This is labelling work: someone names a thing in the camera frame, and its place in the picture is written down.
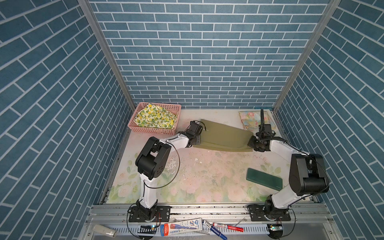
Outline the pastel floral skirt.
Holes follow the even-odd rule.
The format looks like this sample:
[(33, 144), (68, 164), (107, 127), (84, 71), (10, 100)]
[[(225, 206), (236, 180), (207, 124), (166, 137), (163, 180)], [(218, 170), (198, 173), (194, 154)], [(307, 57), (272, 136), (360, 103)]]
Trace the pastel floral skirt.
[[(261, 110), (257, 111), (242, 111), (239, 112), (243, 129), (250, 132), (258, 132), (259, 125), (262, 124)], [(264, 124), (270, 124), (272, 129), (275, 128), (275, 123), (267, 110), (263, 110)]]

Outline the olive green skirt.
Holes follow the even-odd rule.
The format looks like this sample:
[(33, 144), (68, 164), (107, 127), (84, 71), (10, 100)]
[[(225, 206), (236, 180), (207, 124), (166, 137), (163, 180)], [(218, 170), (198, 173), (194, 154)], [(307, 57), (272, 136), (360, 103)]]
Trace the olive green skirt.
[(234, 128), (208, 120), (201, 120), (206, 126), (200, 135), (200, 143), (195, 148), (222, 152), (252, 152), (248, 142), (253, 132)]

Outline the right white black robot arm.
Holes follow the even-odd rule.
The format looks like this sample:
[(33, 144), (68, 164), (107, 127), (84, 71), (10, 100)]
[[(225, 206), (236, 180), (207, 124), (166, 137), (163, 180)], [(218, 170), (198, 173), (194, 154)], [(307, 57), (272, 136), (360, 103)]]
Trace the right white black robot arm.
[(278, 192), (267, 197), (263, 211), (265, 215), (287, 210), (300, 200), (326, 193), (330, 179), (321, 155), (299, 150), (281, 137), (277, 137), (270, 124), (260, 124), (259, 132), (249, 140), (248, 146), (256, 152), (273, 152), (290, 161), (289, 183), (283, 187), (279, 177), (247, 169), (246, 179)]

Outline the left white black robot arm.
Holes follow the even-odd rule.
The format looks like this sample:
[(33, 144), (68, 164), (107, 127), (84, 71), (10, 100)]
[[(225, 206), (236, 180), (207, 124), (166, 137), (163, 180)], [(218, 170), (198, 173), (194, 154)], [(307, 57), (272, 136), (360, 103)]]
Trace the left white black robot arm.
[(157, 178), (165, 169), (170, 153), (179, 149), (190, 148), (199, 143), (200, 135), (206, 126), (201, 121), (191, 121), (188, 128), (178, 132), (175, 136), (158, 139), (151, 137), (146, 142), (136, 159), (136, 166), (141, 179), (141, 196), (139, 207), (150, 210), (156, 207)]

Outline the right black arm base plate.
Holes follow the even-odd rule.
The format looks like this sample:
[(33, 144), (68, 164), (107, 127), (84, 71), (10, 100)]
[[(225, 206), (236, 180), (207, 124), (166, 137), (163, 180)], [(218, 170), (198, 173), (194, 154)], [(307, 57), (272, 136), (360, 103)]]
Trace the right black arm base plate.
[(288, 209), (269, 209), (262, 205), (251, 204), (246, 206), (246, 209), (250, 213), (252, 222), (263, 222), (263, 221), (291, 221), (291, 216)]

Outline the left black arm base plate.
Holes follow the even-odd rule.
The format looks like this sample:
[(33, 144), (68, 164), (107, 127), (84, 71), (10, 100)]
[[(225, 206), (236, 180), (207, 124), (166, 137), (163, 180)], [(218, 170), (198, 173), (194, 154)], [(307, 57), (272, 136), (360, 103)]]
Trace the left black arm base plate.
[(162, 222), (167, 223), (170, 220), (171, 207), (170, 206), (157, 206), (147, 209), (143, 206), (133, 206), (128, 215), (130, 223), (143, 223), (143, 222)]

